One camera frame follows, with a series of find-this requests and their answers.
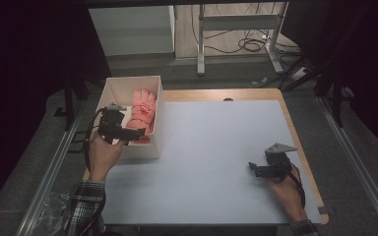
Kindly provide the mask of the white power strip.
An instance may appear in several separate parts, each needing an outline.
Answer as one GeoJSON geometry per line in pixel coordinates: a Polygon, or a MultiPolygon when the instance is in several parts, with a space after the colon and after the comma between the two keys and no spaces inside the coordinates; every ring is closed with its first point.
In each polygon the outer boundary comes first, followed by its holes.
{"type": "Polygon", "coordinates": [[[298,71],[296,71],[292,76],[291,78],[294,80],[294,81],[297,81],[299,79],[301,79],[303,76],[305,76],[308,72],[308,69],[305,68],[305,67],[301,67],[298,71]]]}

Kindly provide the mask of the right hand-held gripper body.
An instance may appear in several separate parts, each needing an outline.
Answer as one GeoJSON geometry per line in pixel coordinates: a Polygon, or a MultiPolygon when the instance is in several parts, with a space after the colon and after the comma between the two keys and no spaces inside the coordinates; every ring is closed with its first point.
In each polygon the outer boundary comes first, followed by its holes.
{"type": "Polygon", "coordinates": [[[283,180],[290,173],[292,169],[291,162],[286,155],[289,151],[296,151],[296,148],[275,143],[265,149],[270,178],[283,180]]]}

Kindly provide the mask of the dark metal stand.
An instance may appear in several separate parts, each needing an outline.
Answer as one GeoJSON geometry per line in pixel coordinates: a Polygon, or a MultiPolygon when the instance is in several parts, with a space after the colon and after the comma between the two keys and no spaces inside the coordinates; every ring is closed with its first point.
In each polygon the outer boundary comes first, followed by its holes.
{"type": "Polygon", "coordinates": [[[342,76],[341,70],[339,69],[339,56],[339,52],[334,52],[327,62],[320,67],[321,78],[314,88],[314,93],[317,96],[325,96],[329,89],[333,88],[332,116],[335,122],[342,127],[342,76]]]}
{"type": "Polygon", "coordinates": [[[68,76],[65,80],[64,86],[66,131],[70,129],[74,122],[73,94],[75,94],[79,100],[86,100],[90,96],[90,92],[82,78],[68,76]]]}

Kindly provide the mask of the person's right hand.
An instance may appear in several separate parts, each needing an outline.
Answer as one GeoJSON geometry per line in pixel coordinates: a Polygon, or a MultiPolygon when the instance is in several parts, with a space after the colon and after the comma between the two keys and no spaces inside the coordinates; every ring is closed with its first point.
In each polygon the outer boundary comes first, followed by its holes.
{"type": "Polygon", "coordinates": [[[291,177],[285,177],[282,181],[266,179],[266,183],[291,222],[308,219],[307,213],[301,204],[297,185],[291,177]]]}

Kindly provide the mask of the metal floor rail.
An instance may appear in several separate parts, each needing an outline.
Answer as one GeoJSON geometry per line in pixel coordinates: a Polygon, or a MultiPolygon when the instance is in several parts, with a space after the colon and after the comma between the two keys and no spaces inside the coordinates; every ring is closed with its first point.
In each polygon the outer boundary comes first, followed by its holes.
{"type": "Polygon", "coordinates": [[[26,211],[15,236],[32,236],[33,227],[41,215],[44,201],[48,197],[61,168],[70,143],[72,142],[76,130],[80,124],[81,116],[86,104],[87,102],[84,100],[80,100],[78,102],[77,107],[74,110],[75,118],[73,120],[73,124],[67,131],[64,132],[56,152],[52,155],[51,161],[44,172],[44,175],[38,185],[37,190],[35,191],[28,210],[26,211]]]}
{"type": "Polygon", "coordinates": [[[343,148],[351,167],[353,168],[360,184],[362,185],[368,199],[374,206],[378,214],[378,187],[376,186],[373,178],[369,174],[367,168],[363,164],[360,155],[357,153],[353,144],[351,143],[346,131],[334,119],[332,108],[329,102],[323,97],[317,97],[316,100],[320,104],[325,117],[332,128],[338,142],[343,148]]]}

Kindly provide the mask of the pink glove with red label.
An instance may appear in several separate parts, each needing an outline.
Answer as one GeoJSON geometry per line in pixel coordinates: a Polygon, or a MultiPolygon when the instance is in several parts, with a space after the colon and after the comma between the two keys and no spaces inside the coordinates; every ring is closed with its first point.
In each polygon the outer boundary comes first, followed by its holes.
{"type": "Polygon", "coordinates": [[[153,132],[154,120],[157,112],[157,96],[147,89],[133,92],[131,117],[126,124],[128,129],[144,129],[148,136],[153,132]]]}

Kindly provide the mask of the white box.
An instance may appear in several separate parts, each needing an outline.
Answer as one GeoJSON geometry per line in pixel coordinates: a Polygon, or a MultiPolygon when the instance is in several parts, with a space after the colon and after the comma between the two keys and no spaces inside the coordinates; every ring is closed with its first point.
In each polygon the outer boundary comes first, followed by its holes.
{"type": "Polygon", "coordinates": [[[115,103],[127,108],[127,110],[124,111],[125,117],[122,121],[122,128],[128,129],[126,124],[131,117],[133,92],[139,89],[147,89],[149,92],[152,92],[157,96],[157,112],[154,120],[153,132],[148,135],[151,142],[147,145],[137,145],[133,144],[133,141],[129,141],[128,145],[123,150],[122,158],[160,158],[164,111],[160,76],[107,78],[96,109],[96,120],[94,121],[94,125],[98,128],[101,109],[111,103],[115,103]]]}

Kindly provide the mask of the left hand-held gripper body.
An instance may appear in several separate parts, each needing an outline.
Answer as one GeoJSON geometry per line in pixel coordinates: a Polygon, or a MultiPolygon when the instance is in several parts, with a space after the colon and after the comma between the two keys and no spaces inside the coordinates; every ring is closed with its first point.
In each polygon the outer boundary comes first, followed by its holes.
{"type": "Polygon", "coordinates": [[[121,140],[124,136],[122,121],[126,110],[126,107],[115,103],[111,103],[101,109],[97,132],[103,136],[107,143],[112,144],[114,139],[121,140]]]}

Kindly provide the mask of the light blue table mat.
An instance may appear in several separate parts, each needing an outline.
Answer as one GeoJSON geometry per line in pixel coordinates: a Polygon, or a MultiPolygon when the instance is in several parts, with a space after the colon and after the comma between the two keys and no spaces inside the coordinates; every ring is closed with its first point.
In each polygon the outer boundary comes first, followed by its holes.
{"type": "Polygon", "coordinates": [[[293,143],[276,100],[168,102],[160,157],[122,157],[106,180],[108,224],[275,225],[288,221],[249,165],[293,143]]]}

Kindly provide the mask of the clear plastic bag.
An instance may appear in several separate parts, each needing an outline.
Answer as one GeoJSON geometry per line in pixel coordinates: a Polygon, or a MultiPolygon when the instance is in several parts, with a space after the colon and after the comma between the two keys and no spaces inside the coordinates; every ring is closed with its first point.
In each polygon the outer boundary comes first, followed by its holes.
{"type": "Polygon", "coordinates": [[[62,231],[63,215],[69,200],[68,194],[50,192],[35,225],[34,236],[59,236],[62,231]]]}

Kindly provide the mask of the person's left hand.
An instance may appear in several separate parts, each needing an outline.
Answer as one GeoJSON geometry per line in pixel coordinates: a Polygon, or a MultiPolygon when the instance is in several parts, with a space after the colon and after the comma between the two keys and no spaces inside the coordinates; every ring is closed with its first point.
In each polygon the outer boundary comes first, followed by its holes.
{"type": "Polygon", "coordinates": [[[97,131],[90,138],[90,177],[92,181],[104,181],[110,169],[121,156],[126,141],[119,140],[115,145],[108,144],[97,131]]]}

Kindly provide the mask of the white cabinet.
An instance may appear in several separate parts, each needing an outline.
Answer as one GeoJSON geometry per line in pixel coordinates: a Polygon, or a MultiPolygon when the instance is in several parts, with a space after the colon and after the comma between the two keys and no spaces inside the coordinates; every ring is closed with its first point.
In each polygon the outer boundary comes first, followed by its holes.
{"type": "Polygon", "coordinates": [[[173,6],[89,9],[106,56],[174,51],[173,6]]]}

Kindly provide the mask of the grey metal desk frame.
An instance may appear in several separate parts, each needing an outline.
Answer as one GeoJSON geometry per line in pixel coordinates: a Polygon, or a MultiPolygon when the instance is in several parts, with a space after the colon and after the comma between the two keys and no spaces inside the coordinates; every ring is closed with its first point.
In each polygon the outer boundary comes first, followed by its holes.
{"type": "Polygon", "coordinates": [[[265,49],[277,74],[284,70],[275,52],[276,43],[283,24],[285,10],[288,3],[283,2],[276,14],[261,15],[224,15],[224,16],[204,16],[204,5],[200,5],[199,13],[199,42],[197,54],[197,73],[199,76],[205,75],[205,53],[203,32],[210,30],[271,30],[273,32],[269,43],[265,44],[265,49]]]}

